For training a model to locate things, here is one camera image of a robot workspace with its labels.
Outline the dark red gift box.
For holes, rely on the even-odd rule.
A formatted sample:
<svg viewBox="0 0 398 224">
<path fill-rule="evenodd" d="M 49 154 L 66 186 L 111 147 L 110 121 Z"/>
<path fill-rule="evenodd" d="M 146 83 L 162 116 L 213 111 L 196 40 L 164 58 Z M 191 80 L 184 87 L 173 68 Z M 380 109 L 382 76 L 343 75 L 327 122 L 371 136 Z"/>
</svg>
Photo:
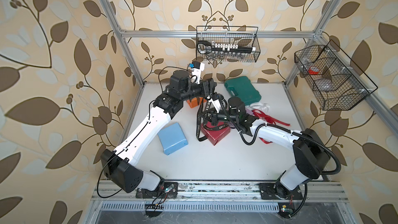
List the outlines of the dark red gift box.
<svg viewBox="0 0 398 224">
<path fill-rule="evenodd" d="M 231 128 L 225 122 L 220 121 L 216 125 L 212 125 L 210 122 L 207 122 L 206 124 L 201 124 L 201 131 L 215 146 L 230 133 Z"/>
</svg>

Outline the white ribbon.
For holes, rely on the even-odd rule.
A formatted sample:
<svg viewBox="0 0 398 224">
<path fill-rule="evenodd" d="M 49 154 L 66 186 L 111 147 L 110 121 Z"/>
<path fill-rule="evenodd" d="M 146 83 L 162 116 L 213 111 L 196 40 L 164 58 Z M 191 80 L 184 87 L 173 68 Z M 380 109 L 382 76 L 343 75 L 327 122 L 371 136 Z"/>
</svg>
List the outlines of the white ribbon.
<svg viewBox="0 0 398 224">
<path fill-rule="evenodd" d="M 261 113 L 268 114 L 270 106 L 267 103 L 256 102 L 245 106 L 247 113 L 253 113 L 254 111 L 260 111 Z"/>
</svg>

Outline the black printed ribbon bow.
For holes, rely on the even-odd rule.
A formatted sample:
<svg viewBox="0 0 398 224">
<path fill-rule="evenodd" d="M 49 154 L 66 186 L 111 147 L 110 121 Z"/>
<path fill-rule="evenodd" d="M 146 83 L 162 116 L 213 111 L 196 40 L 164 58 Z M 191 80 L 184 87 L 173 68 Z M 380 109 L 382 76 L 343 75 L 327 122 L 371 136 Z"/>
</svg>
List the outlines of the black printed ribbon bow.
<svg viewBox="0 0 398 224">
<path fill-rule="evenodd" d="M 214 108 L 210 108 L 210 104 L 208 101 L 202 103 L 199 106 L 198 112 L 197 112 L 197 129 L 196 129 L 196 138 L 199 142 L 203 142 L 207 140 L 205 137 L 204 133 L 201 131 L 201 124 L 206 124 L 207 122 L 210 122 L 212 125 L 216 125 L 218 122 L 220 122 L 217 119 L 216 115 L 217 112 Z"/>
</svg>

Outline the purple gift box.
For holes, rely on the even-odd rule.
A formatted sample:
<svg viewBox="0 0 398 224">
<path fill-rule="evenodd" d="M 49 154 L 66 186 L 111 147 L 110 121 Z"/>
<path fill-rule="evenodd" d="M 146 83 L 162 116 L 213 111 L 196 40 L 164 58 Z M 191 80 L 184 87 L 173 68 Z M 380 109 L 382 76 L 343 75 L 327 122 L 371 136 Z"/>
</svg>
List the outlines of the purple gift box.
<svg viewBox="0 0 398 224">
<path fill-rule="evenodd" d="M 251 127 L 254 120 L 256 120 L 252 115 L 248 114 L 245 109 L 241 110 L 239 108 L 229 109 L 230 123 L 235 127 L 240 129 L 247 129 Z"/>
</svg>

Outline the red ribbon bow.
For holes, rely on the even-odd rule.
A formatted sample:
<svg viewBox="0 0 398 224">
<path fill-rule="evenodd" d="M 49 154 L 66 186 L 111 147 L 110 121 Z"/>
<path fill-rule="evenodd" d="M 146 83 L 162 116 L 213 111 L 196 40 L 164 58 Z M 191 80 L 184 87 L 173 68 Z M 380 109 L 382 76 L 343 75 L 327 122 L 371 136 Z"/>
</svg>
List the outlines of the red ribbon bow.
<svg viewBox="0 0 398 224">
<path fill-rule="evenodd" d="M 252 111 L 247 111 L 247 112 L 248 112 L 249 114 L 255 116 L 255 117 L 258 117 L 258 118 L 260 118 L 260 119 L 266 121 L 267 123 L 270 123 L 270 124 L 280 124 L 280 125 L 284 125 L 284 126 L 286 126 L 286 127 L 290 127 L 290 126 L 291 126 L 291 124 L 285 123 L 285 122 L 280 121 L 280 120 L 278 120 L 278 119 L 276 119 L 276 118 L 273 118 L 273 117 L 271 117 L 270 115 L 265 114 L 265 113 L 264 113 L 263 111 L 261 111 L 261 110 L 256 110 L 256 109 L 254 109 L 254 110 L 252 110 Z"/>
</svg>

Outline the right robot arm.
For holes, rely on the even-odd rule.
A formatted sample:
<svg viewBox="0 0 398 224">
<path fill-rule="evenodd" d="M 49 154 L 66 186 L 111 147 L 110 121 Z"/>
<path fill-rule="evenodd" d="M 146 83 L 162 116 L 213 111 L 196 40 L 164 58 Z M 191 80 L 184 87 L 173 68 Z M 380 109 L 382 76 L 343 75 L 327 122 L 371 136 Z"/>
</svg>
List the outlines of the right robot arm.
<svg viewBox="0 0 398 224">
<path fill-rule="evenodd" d="M 209 99 L 208 103 L 213 105 L 213 109 L 201 113 L 201 117 L 212 124 L 219 121 L 231 124 L 245 145 L 251 146 L 260 138 L 293 153 L 295 164 L 284 171 L 274 184 L 274 191 L 280 197 L 285 197 L 301 184 L 321 175 L 335 175 L 341 171 L 342 164 L 337 155 L 319 140 L 312 129 L 290 130 L 250 115 L 238 97 L 226 101 L 218 94 Z"/>
</svg>

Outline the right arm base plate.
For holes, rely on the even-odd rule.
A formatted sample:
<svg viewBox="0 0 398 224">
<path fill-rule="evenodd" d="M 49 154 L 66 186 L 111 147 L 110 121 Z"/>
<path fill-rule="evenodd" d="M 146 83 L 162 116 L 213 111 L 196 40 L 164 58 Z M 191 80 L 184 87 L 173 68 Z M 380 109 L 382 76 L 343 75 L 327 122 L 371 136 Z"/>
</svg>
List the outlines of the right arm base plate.
<svg viewBox="0 0 398 224">
<path fill-rule="evenodd" d="M 303 200 L 303 194 L 299 186 L 289 191 L 282 185 L 274 183 L 259 183 L 259 191 L 262 200 Z"/>
</svg>

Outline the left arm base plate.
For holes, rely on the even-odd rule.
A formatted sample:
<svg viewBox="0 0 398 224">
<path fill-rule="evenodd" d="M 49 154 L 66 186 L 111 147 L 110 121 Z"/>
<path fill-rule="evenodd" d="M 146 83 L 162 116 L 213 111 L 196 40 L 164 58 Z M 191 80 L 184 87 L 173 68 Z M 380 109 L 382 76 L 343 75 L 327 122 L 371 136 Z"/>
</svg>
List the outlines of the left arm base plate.
<svg viewBox="0 0 398 224">
<path fill-rule="evenodd" d="M 162 182 L 154 191 L 138 188 L 137 199 L 155 199 L 167 195 L 168 199 L 176 199 L 179 183 L 176 181 Z"/>
</svg>

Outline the blue gift box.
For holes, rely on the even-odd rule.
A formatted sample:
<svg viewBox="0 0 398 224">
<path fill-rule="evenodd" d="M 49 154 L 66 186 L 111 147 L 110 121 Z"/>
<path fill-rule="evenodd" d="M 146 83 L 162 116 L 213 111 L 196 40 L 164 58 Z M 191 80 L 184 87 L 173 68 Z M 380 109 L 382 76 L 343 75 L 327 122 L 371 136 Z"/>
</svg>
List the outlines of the blue gift box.
<svg viewBox="0 0 398 224">
<path fill-rule="evenodd" d="M 187 138 L 179 123 L 173 123 L 163 128 L 159 131 L 158 137 L 166 155 L 170 155 L 188 145 Z"/>
</svg>

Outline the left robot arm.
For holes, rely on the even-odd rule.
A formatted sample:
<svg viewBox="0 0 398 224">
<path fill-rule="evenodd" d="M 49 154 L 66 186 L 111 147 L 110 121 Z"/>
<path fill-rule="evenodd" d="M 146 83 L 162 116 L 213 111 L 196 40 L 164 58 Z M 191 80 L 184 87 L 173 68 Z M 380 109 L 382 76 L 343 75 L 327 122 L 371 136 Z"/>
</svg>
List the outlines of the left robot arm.
<svg viewBox="0 0 398 224">
<path fill-rule="evenodd" d="M 124 192 L 130 193 L 136 188 L 157 191 L 163 185 L 161 176 L 140 170 L 136 165 L 153 138 L 183 108 L 186 100 L 212 99 L 216 82 L 211 78 L 202 80 L 200 76 L 195 79 L 193 82 L 186 70 L 175 71 L 165 90 L 149 103 L 148 115 L 141 124 L 114 150 L 102 152 L 102 174 Z"/>
</svg>

